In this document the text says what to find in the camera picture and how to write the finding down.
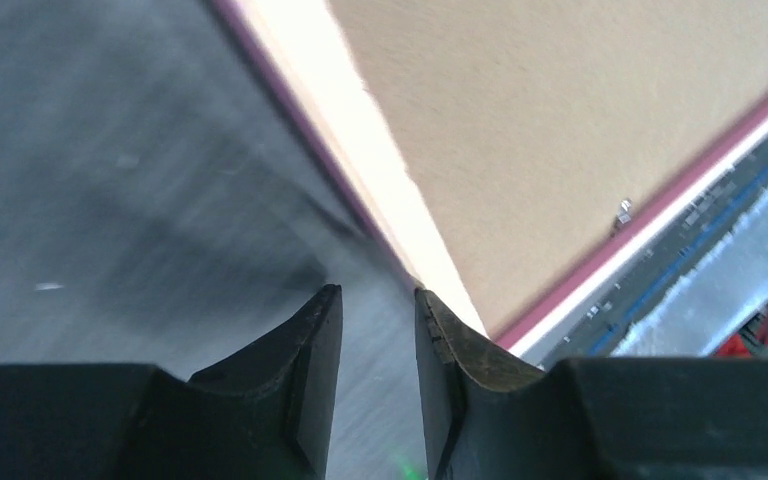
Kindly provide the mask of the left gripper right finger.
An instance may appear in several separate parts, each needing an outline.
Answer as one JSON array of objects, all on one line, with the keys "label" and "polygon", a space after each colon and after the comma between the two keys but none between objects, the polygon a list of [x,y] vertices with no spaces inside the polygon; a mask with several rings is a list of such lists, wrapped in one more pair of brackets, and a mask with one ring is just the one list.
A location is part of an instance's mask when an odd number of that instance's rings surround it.
[{"label": "left gripper right finger", "polygon": [[415,293],[433,479],[768,479],[768,359],[587,357],[542,371]]}]

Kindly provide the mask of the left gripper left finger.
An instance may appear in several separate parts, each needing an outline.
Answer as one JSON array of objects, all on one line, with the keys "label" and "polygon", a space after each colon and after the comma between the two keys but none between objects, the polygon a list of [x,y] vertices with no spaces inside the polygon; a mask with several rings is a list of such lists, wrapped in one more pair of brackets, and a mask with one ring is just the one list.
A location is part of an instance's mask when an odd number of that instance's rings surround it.
[{"label": "left gripper left finger", "polygon": [[321,479],[342,292],[181,380],[150,364],[0,365],[0,479]]}]

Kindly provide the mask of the brown backing board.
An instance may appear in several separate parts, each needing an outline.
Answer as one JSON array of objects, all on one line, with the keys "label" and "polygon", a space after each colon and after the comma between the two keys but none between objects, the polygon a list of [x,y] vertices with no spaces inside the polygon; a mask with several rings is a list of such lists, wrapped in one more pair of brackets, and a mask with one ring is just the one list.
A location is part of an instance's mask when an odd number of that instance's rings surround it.
[{"label": "brown backing board", "polygon": [[492,335],[768,92],[768,1],[336,1]]}]

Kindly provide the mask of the pink wooden picture frame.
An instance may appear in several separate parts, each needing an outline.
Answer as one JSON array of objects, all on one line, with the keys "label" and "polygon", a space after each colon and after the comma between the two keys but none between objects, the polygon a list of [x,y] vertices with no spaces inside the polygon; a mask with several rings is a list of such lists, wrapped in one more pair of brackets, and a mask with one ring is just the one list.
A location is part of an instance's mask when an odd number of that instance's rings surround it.
[{"label": "pink wooden picture frame", "polygon": [[222,1],[219,9],[263,66],[328,170],[412,280],[511,354],[541,366],[559,338],[641,261],[689,210],[707,210],[720,183],[768,141],[768,92],[699,151],[632,219],[604,237],[501,333],[481,320],[445,240],[369,91],[332,5],[336,1]]}]

